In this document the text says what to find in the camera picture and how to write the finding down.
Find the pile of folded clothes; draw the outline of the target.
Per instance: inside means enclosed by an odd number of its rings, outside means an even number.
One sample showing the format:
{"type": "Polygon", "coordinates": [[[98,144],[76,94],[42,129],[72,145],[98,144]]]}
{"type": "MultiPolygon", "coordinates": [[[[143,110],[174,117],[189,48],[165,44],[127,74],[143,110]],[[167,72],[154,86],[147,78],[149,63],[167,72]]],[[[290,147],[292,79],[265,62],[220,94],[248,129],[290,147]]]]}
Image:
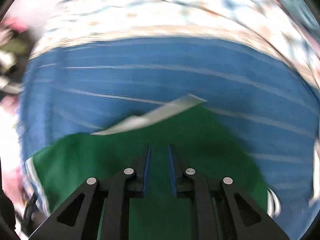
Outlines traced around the pile of folded clothes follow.
{"type": "Polygon", "coordinates": [[[17,95],[33,48],[28,27],[16,17],[1,22],[1,92],[17,95]]]}

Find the green and cream varsity jacket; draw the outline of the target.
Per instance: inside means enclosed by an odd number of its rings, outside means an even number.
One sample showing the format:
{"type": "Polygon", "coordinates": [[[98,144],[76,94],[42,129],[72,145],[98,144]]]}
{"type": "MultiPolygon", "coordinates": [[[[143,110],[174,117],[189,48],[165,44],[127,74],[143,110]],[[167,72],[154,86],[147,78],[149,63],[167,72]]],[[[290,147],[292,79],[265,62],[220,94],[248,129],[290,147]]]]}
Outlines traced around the green and cream varsity jacket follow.
{"type": "Polygon", "coordinates": [[[269,216],[278,212],[279,200],[253,158],[194,96],[131,116],[105,131],[60,138],[27,159],[25,171],[42,211],[51,215],[86,179],[123,172],[150,146],[146,196],[130,202],[129,238],[189,239],[190,201],[175,197],[170,144],[197,173],[217,180],[229,177],[269,216]]]}

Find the blue striped bed sheet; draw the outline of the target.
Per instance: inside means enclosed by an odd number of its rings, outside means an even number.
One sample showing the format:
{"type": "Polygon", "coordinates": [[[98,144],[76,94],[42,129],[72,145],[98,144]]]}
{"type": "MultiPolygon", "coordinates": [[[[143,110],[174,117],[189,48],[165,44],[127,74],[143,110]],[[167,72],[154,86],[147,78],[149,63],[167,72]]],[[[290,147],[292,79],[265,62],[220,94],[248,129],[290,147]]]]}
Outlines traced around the blue striped bed sheet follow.
{"type": "Polygon", "coordinates": [[[20,96],[23,172],[27,159],[60,138],[105,131],[184,96],[202,100],[238,139],[279,200],[271,217],[300,239],[319,212],[319,92],[282,61],[242,44],[144,37],[31,57],[20,96]]]}

